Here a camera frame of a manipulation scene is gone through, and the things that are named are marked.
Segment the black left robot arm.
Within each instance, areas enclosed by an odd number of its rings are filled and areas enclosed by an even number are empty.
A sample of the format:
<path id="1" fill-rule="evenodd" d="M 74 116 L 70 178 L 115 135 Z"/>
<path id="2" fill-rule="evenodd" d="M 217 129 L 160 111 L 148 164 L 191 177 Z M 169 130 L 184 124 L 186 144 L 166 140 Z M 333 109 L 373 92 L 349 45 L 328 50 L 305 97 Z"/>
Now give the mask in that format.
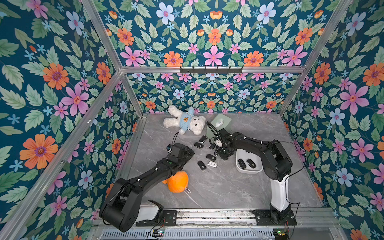
<path id="1" fill-rule="evenodd" d="M 194 154 L 193 149 L 176 143 L 152 169 L 129 180 L 118 179 L 102 204 L 100 218 L 121 232 L 128 231 L 137 221 L 149 220 L 149 215 L 140 215 L 143 196 L 158 183 L 181 171 Z"/>

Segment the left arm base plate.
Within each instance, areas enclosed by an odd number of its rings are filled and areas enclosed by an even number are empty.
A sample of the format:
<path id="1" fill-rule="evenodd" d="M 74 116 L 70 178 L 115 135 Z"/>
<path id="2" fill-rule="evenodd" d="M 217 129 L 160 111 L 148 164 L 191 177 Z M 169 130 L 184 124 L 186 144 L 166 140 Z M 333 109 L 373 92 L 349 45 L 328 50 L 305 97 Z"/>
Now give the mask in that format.
<path id="1" fill-rule="evenodd" d="M 176 226 L 177 222 L 177 214 L 176 210 L 164 210 L 160 214 L 158 214 L 154 220 L 144 220 L 140 222 L 136 222 L 136 227 L 153 227 L 153 226 Z"/>

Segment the white storage box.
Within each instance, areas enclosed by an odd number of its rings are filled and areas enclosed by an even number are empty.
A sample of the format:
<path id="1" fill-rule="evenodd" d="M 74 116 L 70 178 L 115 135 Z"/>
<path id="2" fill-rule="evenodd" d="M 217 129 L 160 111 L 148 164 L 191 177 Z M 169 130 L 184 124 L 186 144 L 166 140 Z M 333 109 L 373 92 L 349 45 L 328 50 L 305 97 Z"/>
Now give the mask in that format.
<path id="1" fill-rule="evenodd" d="M 254 175 L 264 170 L 261 158 L 255 154 L 238 149 L 235 157 L 236 168 L 240 173 Z"/>

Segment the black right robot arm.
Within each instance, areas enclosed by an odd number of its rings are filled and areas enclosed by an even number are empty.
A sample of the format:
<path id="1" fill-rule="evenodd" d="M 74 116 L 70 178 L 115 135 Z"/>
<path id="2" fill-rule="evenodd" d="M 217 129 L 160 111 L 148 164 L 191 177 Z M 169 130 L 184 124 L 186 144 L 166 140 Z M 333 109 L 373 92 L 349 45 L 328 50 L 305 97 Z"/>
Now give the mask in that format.
<path id="1" fill-rule="evenodd" d="M 221 129 L 210 144 L 223 160 L 235 156 L 239 172 L 251 175 L 263 172 L 270 179 L 272 196 L 266 217 L 273 224 L 285 224 L 291 214 L 287 186 L 293 162 L 281 142 L 260 141 Z"/>

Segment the black VW key front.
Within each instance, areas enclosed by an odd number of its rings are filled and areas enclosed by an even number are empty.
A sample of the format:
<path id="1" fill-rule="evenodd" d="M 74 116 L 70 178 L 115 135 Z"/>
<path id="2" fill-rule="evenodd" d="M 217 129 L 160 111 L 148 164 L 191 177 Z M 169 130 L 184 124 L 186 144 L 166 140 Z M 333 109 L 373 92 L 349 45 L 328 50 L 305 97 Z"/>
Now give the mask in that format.
<path id="1" fill-rule="evenodd" d="M 198 166 L 199 166 L 199 168 L 200 168 L 202 171 L 204 171 L 204 170 L 207 169 L 207 166 L 204 164 L 203 161 L 198 161 Z"/>

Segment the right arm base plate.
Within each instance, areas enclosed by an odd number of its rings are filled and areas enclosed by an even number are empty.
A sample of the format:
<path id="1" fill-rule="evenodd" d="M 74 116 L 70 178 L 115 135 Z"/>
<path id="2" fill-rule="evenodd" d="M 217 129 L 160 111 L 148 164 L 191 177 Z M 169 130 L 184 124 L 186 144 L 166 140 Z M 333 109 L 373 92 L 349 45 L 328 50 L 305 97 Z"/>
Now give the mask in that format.
<path id="1" fill-rule="evenodd" d="M 296 226 L 296 216 L 294 212 L 287 208 L 280 212 L 276 210 L 253 210 L 252 214 L 256 217 L 258 226 Z"/>

